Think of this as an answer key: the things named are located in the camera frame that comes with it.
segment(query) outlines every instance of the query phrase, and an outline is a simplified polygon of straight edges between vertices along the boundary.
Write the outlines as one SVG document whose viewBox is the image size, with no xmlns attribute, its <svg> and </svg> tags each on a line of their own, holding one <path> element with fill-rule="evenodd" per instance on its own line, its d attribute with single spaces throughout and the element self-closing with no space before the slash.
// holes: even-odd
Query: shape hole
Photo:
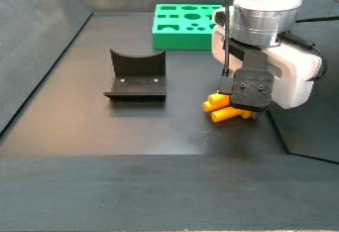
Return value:
<svg viewBox="0 0 339 232">
<path fill-rule="evenodd" d="M 175 6 L 162 6 L 160 7 L 162 10 L 176 10 Z"/>
<path fill-rule="evenodd" d="M 183 9 L 184 10 L 196 10 L 198 7 L 195 7 L 195 6 L 184 6 Z"/>
<path fill-rule="evenodd" d="M 158 30 L 163 30 L 163 29 L 179 30 L 179 25 L 158 25 Z"/>
<path fill-rule="evenodd" d="M 186 19 L 188 20 L 198 20 L 202 16 L 199 14 L 186 14 Z"/>
</svg>

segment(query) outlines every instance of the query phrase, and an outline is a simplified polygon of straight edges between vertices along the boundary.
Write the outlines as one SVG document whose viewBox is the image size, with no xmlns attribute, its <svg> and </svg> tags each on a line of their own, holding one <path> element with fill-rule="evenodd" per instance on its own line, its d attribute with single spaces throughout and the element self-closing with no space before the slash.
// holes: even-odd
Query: black table surface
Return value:
<svg viewBox="0 0 339 232">
<path fill-rule="evenodd" d="M 339 229 L 339 167 L 289 155 L 270 115 L 212 123 L 222 65 L 167 52 L 167 100 L 111 102 L 110 49 L 151 14 L 95 14 L 0 139 L 0 231 Z"/>
</svg>

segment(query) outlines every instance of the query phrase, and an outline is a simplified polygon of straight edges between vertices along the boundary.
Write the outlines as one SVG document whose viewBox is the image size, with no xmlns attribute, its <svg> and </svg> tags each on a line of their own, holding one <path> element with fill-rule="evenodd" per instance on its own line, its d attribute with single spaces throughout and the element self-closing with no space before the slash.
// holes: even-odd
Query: yellow object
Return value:
<svg viewBox="0 0 339 232">
<path fill-rule="evenodd" d="M 220 109 L 220 110 L 212 112 L 212 121 L 215 123 L 218 123 L 218 122 L 227 120 L 227 119 L 236 117 L 236 116 L 243 116 L 243 118 L 247 119 L 247 118 L 252 117 L 252 114 L 254 113 L 248 110 L 228 107 L 226 109 Z"/>
<path fill-rule="evenodd" d="M 211 94 L 208 96 L 208 101 L 203 103 L 204 111 L 212 111 L 222 107 L 230 106 L 230 95 L 226 94 Z"/>
</svg>

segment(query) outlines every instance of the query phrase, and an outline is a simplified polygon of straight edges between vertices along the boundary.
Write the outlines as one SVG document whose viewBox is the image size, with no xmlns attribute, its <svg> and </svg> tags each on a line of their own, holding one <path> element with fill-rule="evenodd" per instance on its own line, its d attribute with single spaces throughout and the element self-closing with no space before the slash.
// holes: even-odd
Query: green block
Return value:
<svg viewBox="0 0 339 232">
<path fill-rule="evenodd" d="M 156 50 L 211 50 L 212 13 L 222 5 L 158 4 L 152 40 Z"/>
</svg>

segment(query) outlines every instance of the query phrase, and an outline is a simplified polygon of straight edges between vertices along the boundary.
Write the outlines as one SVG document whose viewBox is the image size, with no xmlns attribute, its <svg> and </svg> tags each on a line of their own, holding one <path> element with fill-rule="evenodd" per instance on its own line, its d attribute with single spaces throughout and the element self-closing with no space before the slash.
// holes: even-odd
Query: cable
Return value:
<svg viewBox="0 0 339 232">
<path fill-rule="evenodd" d="M 231 0 L 226 0 L 226 36 L 224 36 L 224 50 L 226 50 L 226 63 L 223 67 L 222 76 L 228 76 L 230 74 L 230 6 Z"/>
<path fill-rule="evenodd" d="M 287 41 L 289 43 L 299 45 L 303 49 L 314 52 L 315 55 L 322 58 L 322 65 L 321 65 L 321 68 L 318 70 L 318 73 L 314 77 L 307 79 L 307 81 L 315 81 L 315 80 L 321 79 L 323 77 L 325 73 L 326 73 L 326 70 L 327 70 L 327 60 L 325 58 L 325 55 L 323 55 L 322 51 L 315 47 L 315 44 L 313 42 L 299 38 L 298 36 L 293 35 L 289 32 L 282 33 L 279 38 L 283 41 Z"/>
<path fill-rule="evenodd" d="M 331 22 L 331 21 L 339 21 L 339 16 L 302 19 L 302 20 L 298 20 L 295 23 L 305 23 L 305 22 Z"/>
<path fill-rule="evenodd" d="M 329 65 L 322 51 L 315 46 L 313 47 L 313 51 L 322 58 L 322 66 L 321 66 L 321 69 L 319 69 L 317 75 L 313 78 L 310 78 L 307 81 L 315 81 L 315 80 L 321 79 L 327 71 L 327 65 Z"/>
</svg>

